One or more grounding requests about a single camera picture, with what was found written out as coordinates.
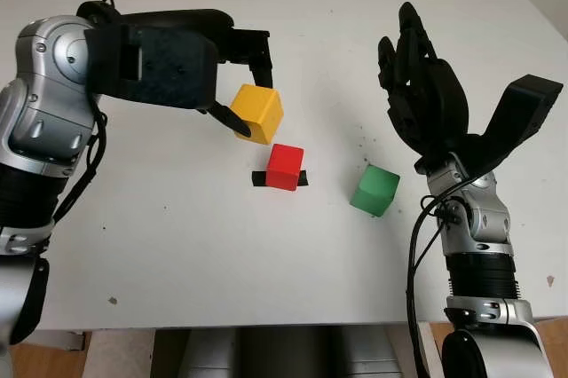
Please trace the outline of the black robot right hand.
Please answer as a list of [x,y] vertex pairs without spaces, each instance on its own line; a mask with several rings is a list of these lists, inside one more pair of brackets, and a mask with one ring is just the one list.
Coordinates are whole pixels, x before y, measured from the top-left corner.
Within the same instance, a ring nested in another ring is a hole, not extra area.
[[415,170],[427,175],[442,167],[467,134],[469,107],[449,63],[441,59],[414,6],[398,11],[399,39],[378,43],[378,80],[388,93],[388,116],[402,141],[419,154]]

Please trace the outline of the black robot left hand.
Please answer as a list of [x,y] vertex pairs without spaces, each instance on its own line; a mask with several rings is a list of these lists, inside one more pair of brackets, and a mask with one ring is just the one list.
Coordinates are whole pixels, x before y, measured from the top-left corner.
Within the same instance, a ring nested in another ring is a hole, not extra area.
[[217,67],[246,65],[257,86],[272,87],[269,32],[238,29],[215,9],[121,14],[101,0],[82,3],[76,14],[93,26],[84,32],[92,111],[98,95],[194,109],[251,138],[249,125],[216,100]]

